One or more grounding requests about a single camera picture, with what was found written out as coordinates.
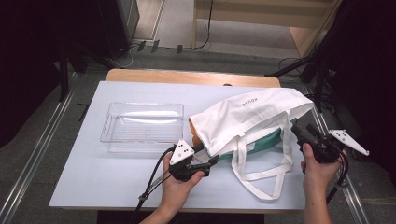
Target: cable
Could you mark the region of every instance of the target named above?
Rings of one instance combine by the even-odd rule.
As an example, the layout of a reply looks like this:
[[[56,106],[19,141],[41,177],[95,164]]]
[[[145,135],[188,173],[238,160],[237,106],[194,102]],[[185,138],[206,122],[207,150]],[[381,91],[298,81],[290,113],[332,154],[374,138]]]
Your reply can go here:
[[[206,28],[206,26],[205,26],[205,28],[206,28],[206,30],[207,30],[207,38],[206,38],[205,43],[204,43],[202,46],[198,47],[198,48],[183,48],[182,50],[199,50],[199,49],[202,49],[202,48],[207,44],[207,42],[209,41],[209,38],[210,38],[210,22],[211,22],[211,20],[212,20],[213,2],[214,2],[214,1],[211,1],[211,2],[210,2],[209,20],[208,20],[208,22],[207,22],[207,28]],[[158,49],[175,49],[175,48],[158,47]]]
[[[207,41],[209,41],[209,37],[210,37],[210,22],[211,22],[211,19],[212,19],[212,10],[213,10],[213,1],[210,2],[209,21],[207,22],[207,39],[206,39],[205,43],[201,47],[195,48],[194,50],[202,49],[207,44]]]
[[[140,208],[142,207],[143,203],[145,202],[145,200],[149,197],[150,193],[152,192],[152,190],[150,190],[150,189],[151,189],[151,183],[152,183],[152,180],[154,179],[155,174],[157,173],[157,170],[158,170],[158,167],[159,167],[160,164],[161,164],[161,161],[163,160],[163,158],[165,157],[166,154],[168,154],[169,152],[173,152],[173,151],[175,150],[175,148],[176,148],[176,145],[174,145],[173,147],[170,147],[170,148],[166,149],[165,152],[164,152],[164,153],[161,155],[161,157],[158,159],[157,164],[155,165],[155,168],[154,168],[154,170],[153,170],[153,172],[152,172],[151,178],[149,179],[148,186],[146,187],[145,192],[144,192],[142,195],[140,195],[140,197],[139,197],[139,204],[137,205],[136,209],[135,209],[134,212],[132,213],[131,218],[129,219],[128,223],[131,223],[131,224],[134,223],[134,220],[136,219],[137,214],[138,214],[139,211],[140,211]],[[156,189],[156,188],[157,188],[163,181],[165,181],[167,178],[169,178],[169,176],[166,177],[165,179],[163,179],[154,189]]]
[[[335,147],[340,152],[342,169],[340,169],[340,177],[338,178],[338,181],[335,183],[335,186],[332,188],[332,190],[326,197],[326,203],[329,203],[332,197],[334,196],[334,194],[337,192],[337,190],[343,187],[344,180],[347,177],[347,172],[349,169],[349,163],[346,154],[344,154],[344,152],[339,147],[335,145],[332,146]]]
[[[206,32],[209,33],[209,30],[207,29],[207,25],[206,25],[206,18],[204,18],[204,26],[205,26]],[[209,42],[209,48],[207,48],[206,51],[209,51],[210,48],[212,48],[212,42]]]
[[[280,60],[279,63],[277,64],[277,68],[278,68],[279,70],[282,70],[282,68],[280,67],[280,65],[281,65],[283,62],[285,62],[286,60],[294,60],[294,63],[297,63],[297,62],[299,62],[299,61],[304,62],[304,60],[298,59],[298,58],[284,58],[284,59]],[[291,76],[291,77],[297,77],[297,76],[299,76],[299,75],[302,73],[301,71],[298,70],[298,68],[295,68],[294,70],[296,70],[299,74],[289,74],[289,73],[287,73],[287,74],[285,74],[285,75]]]
[[[127,65],[121,65],[119,63],[114,62],[112,59],[110,59],[111,62],[113,62],[116,66],[120,67],[120,68],[127,68],[128,66],[130,66],[133,62],[134,62],[134,58],[132,57],[132,49],[138,47],[138,44],[133,43],[131,45],[131,48],[129,49],[129,56],[131,56],[131,62],[128,63]]]
[[[306,98],[310,99],[310,100],[314,100],[315,99],[315,94],[306,94],[304,95]],[[321,94],[320,96],[320,105],[327,110],[333,110],[333,105],[331,104],[331,96],[330,94]]]

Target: black stand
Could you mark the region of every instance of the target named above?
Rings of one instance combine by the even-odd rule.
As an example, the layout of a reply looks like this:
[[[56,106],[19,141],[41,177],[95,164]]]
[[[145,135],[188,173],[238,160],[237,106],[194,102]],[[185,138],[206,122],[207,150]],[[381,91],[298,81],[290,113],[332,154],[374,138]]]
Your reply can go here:
[[[115,65],[105,60],[103,57],[98,56],[91,50],[84,48],[76,43],[68,43],[66,41],[62,41],[61,50],[60,50],[60,84],[61,84],[61,97],[59,101],[63,101],[66,94],[69,92],[69,76],[67,72],[67,61],[71,63],[76,72],[85,73],[87,69],[87,64],[84,63],[80,54],[85,54],[100,64],[102,64],[107,69],[115,68]]]
[[[303,83],[308,83],[315,75],[317,75],[314,103],[319,113],[322,112],[320,99],[323,91],[324,79],[329,75],[329,64],[336,54],[334,50],[336,49],[335,46],[339,41],[341,41],[339,33],[343,32],[343,23],[347,20],[347,16],[350,14],[354,5],[355,0],[344,0],[341,3],[336,18],[332,24],[332,28],[325,35],[319,46],[308,57],[301,59],[280,71],[267,75],[268,77],[281,77],[294,69],[306,65],[301,74],[301,81]]]

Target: black cable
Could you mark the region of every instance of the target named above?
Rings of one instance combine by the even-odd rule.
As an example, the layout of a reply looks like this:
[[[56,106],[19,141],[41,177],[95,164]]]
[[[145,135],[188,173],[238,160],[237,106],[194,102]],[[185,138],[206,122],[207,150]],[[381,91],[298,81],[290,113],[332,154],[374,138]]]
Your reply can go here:
[[[164,178],[160,183],[158,183],[158,185],[156,185],[148,194],[150,194],[152,191],[154,191],[156,188],[158,188],[158,186],[161,185],[161,183],[163,183],[163,181],[167,180],[169,177],[171,177],[171,175],[167,176],[166,178]]]
[[[298,59],[298,58],[284,58],[284,59],[280,60],[279,63],[277,63],[277,68],[278,68],[279,70],[282,70],[282,68],[281,68],[280,65],[281,65],[283,62],[285,62],[286,60],[294,60],[294,63],[303,62],[302,59]],[[285,74],[285,75],[286,75],[286,76],[290,76],[290,77],[298,77],[298,76],[302,73],[300,70],[298,70],[298,68],[295,68],[294,70],[296,70],[299,74],[289,74],[289,73],[287,73],[287,74]]]
[[[150,191],[151,184],[152,184],[152,180],[154,179],[154,176],[155,176],[155,174],[157,173],[157,170],[158,170],[158,167],[159,167],[160,164],[161,164],[161,161],[163,160],[163,158],[165,157],[166,154],[168,154],[169,152],[173,152],[173,151],[175,150],[175,147],[176,147],[176,145],[174,145],[173,147],[170,147],[170,148],[166,149],[165,152],[164,152],[164,153],[161,155],[161,157],[158,159],[157,164],[155,165],[155,168],[154,168],[154,170],[153,170],[153,172],[152,172],[151,178],[149,179],[148,186],[146,187],[145,192],[144,192],[142,195],[140,195],[140,197],[139,197],[139,204],[137,205],[136,209],[135,209],[134,212],[132,213],[131,218],[129,219],[128,223],[134,223],[134,220],[136,219],[137,214],[138,214],[139,211],[140,211],[140,208],[142,207],[143,203],[145,202],[145,200],[149,197],[150,193],[152,192],[152,191]]]
[[[271,73],[271,74],[267,74],[267,75],[265,75],[265,76],[266,76],[266,77],[281,77],[281,76],[284,76],[284,75],[286,75],[288,72],[291,72],[291,71],[293,71],[293,70],[299,71],[298,68],[301,67],[301,66],[303,66],[303,65],[312,65],[312,64],[315,64],[315,62],[313,62],[313,59],[314,59],[315,53],[316,53],[317,51],[318,51],[318,47],[315,46],[313,49],[311,49],[311,51],[309,52],[309,54],[308,54],[306,57],[304,57],[304,58],[302,58],[302,59],[297,59],[297,58],[296,58],[296,61],[295,61],[294,63],[292,63],[292,64],[290,64],[290,65],[288,65],[288,66],[286,66],[286,67],[280,69],[280,70],[277,71],[277,72],[274,72],[274,73]]]
[[[305,94],[304,96],[310,100],[315,99],[315,94]],[[324,109],[331,110],[331,111],[333,110],[332,97],[330,96],[330,94],[321,94],[320,105]]]
[[[201,47],[195,48],[194,50],[202,49],[207,44],[207,42],[209,41],[209,37],[210,37],[210,21],[212,19],[212,10],[213,10],[213,1],[210,2],[209,21],[207,22],[207,39],[206,39],[205,43]]]
[[[207,29],[207,25],[206,25],[206,19],[204,18],[204,26],[205,26],[205,30],[206,30],[206,32],[207,33],[209,33],[209,30]],[[209,50],[211,47],[212,47],[212,43],[211,42],[209,42],[209,44],[210,44],[210,46],[209,46],[209,48],[207,49],[207,50]]]
[[[333,145],[333,147],[335,147],[340,152],[341,164],[343,165],[343,167],[342,167],[342,170],[341,170],[340,177],[338,178],[338,181],[335,183],[335,186],[332,188],[332,190],[330,191],[330,193],[326,197],[326,203],[329,203],[330,200],[332,199],[332,197],[337,192],[337,190],[339,190],[340,188],[343,187],[344,180],[347,177],[347,172],[348,172],[348,169],[349,169],[349,163],[348,163],[346,154],[344,154],[344,152],[339,147],[337,147],[335,145]]]

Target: power cord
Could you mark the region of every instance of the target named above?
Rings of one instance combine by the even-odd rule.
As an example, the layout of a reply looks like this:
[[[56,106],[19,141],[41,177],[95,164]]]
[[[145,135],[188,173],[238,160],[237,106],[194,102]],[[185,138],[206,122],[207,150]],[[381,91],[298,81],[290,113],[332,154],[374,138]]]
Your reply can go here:
[[[207,28],[206,28],[206,30],[207,30],[207,38],[206,38],[205,43],[202,46],[198,47],[198,48],[181,48],[181,50],[199,50],[199,49],[202,49],[204,46],[206,46],[206,44],[207,44],[207,42],[209,41],[209,38],[210,38],[210,22],[212,20],[213,2],[214,1],[211,1],[211,3],[210,3],[209,19],[208,19]],[[175,48],[168,48],[168,47],[156,47],[156,48],[157,49],[175,49]]]
[[[306,94],[304,96],[312,101],[315,100],[315,94]],[[330,96],[330,94],[321,94],[320,105],[324,109],[330,110],[333,113],[334,106],[332,105],[332,97]]]
[[[121,65],[121,64],[119,64],[119,63],[114,62],[112,59],[110,59],[110,61],[113,62],[116,66],[118,66],[118,67],[120,67],[120,68],[127,68],[127,67],[131,66],[131,64],[134,63],[134,58],[133,58],[133,56],[132,56],[132,50],[133,50],[134,48],[138,47],[138,46],[139,46],[139,44],[133,43],[133,44],[131,45],[131,47],[129,48],[129,56],[131,57],[131,62],[128,63],[127,65]]]
[[[345,182],[344,181],[345,181],[345,179],[347,177],[347,172],[349,170],[349,163],[348,163],[346,154],[338,146],[335,146],[335,145],[332,145],[332,146],[335,147],[340,152],[341,168],[340,168],[339,177],[338,177],[337,182],[335,183],[335,186],[332,188],[332,190],[330,191],[330,193],[326,197],[326,203],[330,202],[330,200],[335,195],[337,190],[343,189],[345,187]]]
[[[299,58],[284,58],[284,59],[280,60],[279,63],[277,64],[277,68],[278,68],[279,70],[282,70],[281,64],[282,64],[283,62],[285,62],[286,60],[294,60],[294,63],[297,63],[297,62],[299,62],[299,61],[301,61],[301,62],[304,61],[303,59],[299,59]],[[294,70],[296,70],[299,74],[290,74],[290,73],[287,73],[287,74],[285,74],[285,75],[286,75],[286,76],[290,76],[290,77],[298,77],[298,76],[302,73],[300,70],[298,70],[298,68],[296,68],[296,69],[294,69]]]
[[[146,187],[145,192],[142,195],[140,195],[139,204],[137,205],[136,209],[132,213],[131,218],[129,219],[128,223],[134,224],[134,222],[136,220],[136,217],[137,217],[137,214],[140,211],[140,208],[142,207],[143,203],[149,198],[150,193],[152,191],[154,191],[158,186],[160,186],[163,181],[165,181],[167,178],[170,177],[170,175],[169,175],[166,178],[157,179],[158,181],[156,180],[154,183],[152,183],[152,181],[154,179],[154,176],[157,173],[158,167],[161,164],[161,161],[163,160],[163,158],[165,157],[166,154],[168,154],[169,152],[175,151],[175,148],[176,148],[176,145],[166,149],[165,152],[158,159],[157,164],[155,165],[155,168],[154,168],[154,170],[152,172],[151,178],[149,179],[148,186]]]

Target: metal frame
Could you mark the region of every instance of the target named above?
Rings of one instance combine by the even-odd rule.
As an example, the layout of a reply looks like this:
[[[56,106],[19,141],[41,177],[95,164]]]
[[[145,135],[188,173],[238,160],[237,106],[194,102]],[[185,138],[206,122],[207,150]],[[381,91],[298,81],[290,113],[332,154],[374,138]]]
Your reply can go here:
[[[313,94],[310,87],[307,84],[303,84],[304,93]],[[318,125],[318,129],[321,133],[329,134],[329,128],[327,127],[326,120],[323,117],[322,113],[319,113],[317,108],[314,107],[311,110],[315,123]],[[343,189],[344,195],[346,197],[346,202],[349,205],[349,209],[352,213],[353,218],[355,219],[355,223],[360,224],[369,224],[370,221],[364,212],[361,198],[359,197],[355,187],[352,183],[352,180],[349,178],[349,175],[346,175],[346,187]]]
[[[58,103],[52,117],[49,120],[49,123],[47,124],[46,129],[44,130],[37,144],[35,145],[35,149],[33,150],[32,155],[30,156],[28,162],[26,162],[26,165],[24,166],[14,186],[11,188],[11,191],[7,196],[7,200],[0,211],[0,221],[2,224],[10,223],[11,219],[14,217],[14,214],[21,203],[24,193],[28,189],[29,184],[31,183],[35,175],[35,171],[37,170],[40,162],[42,161],[47,151],[52,136],[55,134],[56,129],[58,128],[58,125],[61,122],[62,117],[64,116],[64,112],[69,106],[70,100],[75,90],[74,83],[76,83],[77,80],[78,75],[77,73],[74,73],[71,78],[72,88],[70,92],[66,94],[62,102]]]

